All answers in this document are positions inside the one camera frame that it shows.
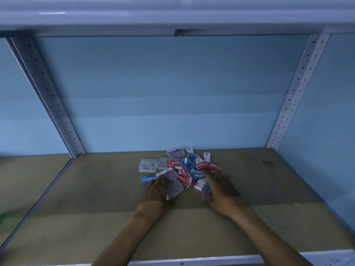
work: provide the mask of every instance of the hand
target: hand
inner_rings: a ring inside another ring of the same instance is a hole
[[[169,184],[170,180],[163,175],[157,180],[152,179],[133,217],[144,218],[153,225],[165,215],[175,202],[174,199],[166,200]]]
[[[217,212],[236,218],[235,215],[242,215],[251,211],[235,189],[228,176],[224,176],[219,172],[211,172],[209,169],[202,171],[211,186],[213,196],[203,195],[203,198]]]

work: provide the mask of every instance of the upper shelf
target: upper shelf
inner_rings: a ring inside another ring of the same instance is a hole
[[[25,29],[40,36],[305,34],[323,28],[354,31],[355,0],[0,0],[0,32]]]

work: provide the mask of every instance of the pile of boxes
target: pile of boxes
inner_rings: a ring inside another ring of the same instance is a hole
[[[210,162],[211,153],[204,152],[203,159],[193,153],[192,147],[187,147],[187,157],[181,147],[175,147],[166,151],[169,158],[160,158],[158,160],[141,160],[140,172],[155,172],[157,169],[162,170],[155,175],[144,175],[142,183],[149,183],[151,179],[157,179],[158,176],[164,175],[168,179],[176,179],[184,188],[188,188],[194,179],[197,180],[195,188],[202,190],[207,180],[202,174],[203,169],[222,172],[223,168]]]

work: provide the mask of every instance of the person's right hand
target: person's right hand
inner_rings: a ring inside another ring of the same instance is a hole
[[[251,208],[243,201],[228,176],[211,172],[209,169],[203,170],[202,173],[207,178],[213,194],[212,197],[202,197],[214,210],[232,219],[236,218],[235,215],[249,212]]]

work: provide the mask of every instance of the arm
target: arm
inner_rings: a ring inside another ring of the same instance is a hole
[[[274,233],[254,212],[246,205],[235,189],[229,177],[206,169],[203,174],[207,178],[213,196],[204,195],[209,205],[228,216],[237,223],[248,235],[266,265],[312,265],[290,245]]]
[[[169,181],[162,175],[149,183],[135,214],[92,266],[127,265],[154,224],[168,212],[174,201],[166,200]]]

